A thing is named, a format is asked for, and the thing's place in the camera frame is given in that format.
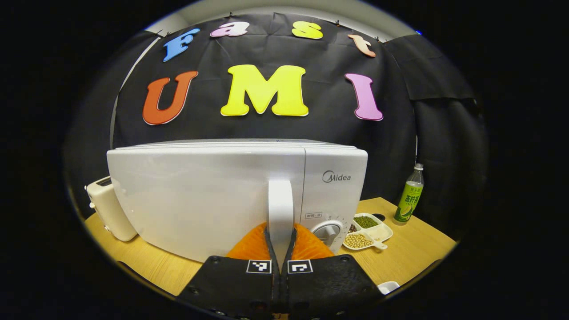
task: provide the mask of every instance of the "black backdrop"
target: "black backdrop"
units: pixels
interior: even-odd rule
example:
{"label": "black backdrop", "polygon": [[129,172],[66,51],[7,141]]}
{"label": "black backdrop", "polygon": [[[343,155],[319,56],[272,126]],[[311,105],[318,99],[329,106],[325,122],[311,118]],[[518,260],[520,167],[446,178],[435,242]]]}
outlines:
{"label": "black backdrop", "polygon": [[[295,21],[317,23],[322,39],[297,38]],[[229,22],[250,23],[238,37],[211,38],[209,33]],[[199,28],[188,49],[163,62],[164,44]],[[362,54],[349,34],[372,45],[375,58]],[[160,38],[122,80],[138,56],[156,37],[140,32],[115,54],[106,72],[83,99],[64,148],[71,192],[84,218],[88,207],[84,185],[108,175],[106,151],[141,143],[207,138],[306,138],[353,145],[368,152],[362,199],[381,196],[392,203],[400,197],[413,171],[416,138],[418,161],[426,169],[428,187],[415,212],[434,227],[458,239],[480,202],[486,179],[487,144],[481,110],[460,72],[427,39],[410,35],[380,43],[371,36],[302,15],[274,13],[221,18],[190,26]],[[253,64],[268,79],[282,65],[306,70],[302,77],[305,117],[277,116],[268,110],[224,117],[233,65]],[[142,120],[147,86],[182,72],[198,71],[182,112],[164,125]],[[346,73],[373,80],[372,92],[383,120],[357,118],[356,95]],[[159,109],[169,107],[176,89],[170,81],[160,96]],[[116,117],[111,121],[118,94]],[[273,97],[270,105],[276,102]]]}
{"label": "black backdrop", "polygon": [[[69,111],[87,94],[85,88],[92,87],[86,79],[130,35],[186,4],[138,1],[133,7],[132,2],[114,1],[92,3],[84,10],[83,3],[18,2],[6,11],[14,19],[3,20],[3,29],[18,35],[7,39],[10,49],[2,65],[10,75],[2,81],[12,116],[5,123],[7,181],[17,191],[4,202],[2,297],[7,318],[197,318],[102,259],[63,192],[60,153]],[[440,46],[479,93],[490,166],[481,223],[473,225],[438,268],[378,309],[378,315],[558,316],[562,296],[555,299],[551,290],[559,282],[541,282],[539,290],[527,287],[528,280],[543,279],[543,274],[566,277],[566,268],[555,266],[559,252],[536,245],[557,243],[551,231],[561,224],[534,219],[540,210],[532,201],[544,196],[535,176],[543,174],[547,157],[531,155],[550,137],[543,117],[555,105],[546,91],[552,81],[542,73],[551,60],[541,57],[547,49],[538,45],[554,40],[543,32],[549,23],[540,18],[549,17],[544,15],[548,11],[519,5],[512,14],[511,7],[484,1],[398,1],[380,7]],[[528,17],[537,17],[536,24],[527,24]],[[23,35],[37,35],[38,30],[47,32],[35,36],[31,46],[30,37]],[[528,170],[530,174],[520,174]],[[549,232],[528,243],[536,227]]]}

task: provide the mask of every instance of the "plastic bottle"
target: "plastic bottle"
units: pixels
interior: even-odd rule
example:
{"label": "plastic bottle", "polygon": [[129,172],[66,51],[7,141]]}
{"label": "plastic bottle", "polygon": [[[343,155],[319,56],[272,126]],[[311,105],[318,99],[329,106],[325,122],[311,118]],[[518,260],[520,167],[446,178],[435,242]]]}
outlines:
{"label": "plastic bottle", "polygon": [[423,165],[420,163],[415,164],[415,171],[407,178],[405,183],[405,188],[403,189],[403,195],[397,206],[397,211],[393,217],[393,223],[396,225],[405,225],[411,218],[415,207],[419,202],[419,197],[421,192],[423,192],[424,179]]}

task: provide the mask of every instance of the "yellow letter m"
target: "yellow letter m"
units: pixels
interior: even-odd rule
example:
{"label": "yellow letter m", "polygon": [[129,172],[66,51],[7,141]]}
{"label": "yellow letter m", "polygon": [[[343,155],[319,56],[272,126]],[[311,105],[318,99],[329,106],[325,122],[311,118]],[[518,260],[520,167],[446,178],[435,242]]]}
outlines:
{"label": "yellow letter m", "polygon": [[302,102],[301,78],[306,73],[295,65],[280,66],[267,81],[252,64],[234,65],[228,69],[233,75],[227,104],[221,108],[224,116],[244,116],[249,106],[244,103],[245,92],[249,95],[257,113],[265,112],[275,93],[277,103],[271,110],[278,116],[306,116],[308,107]]}

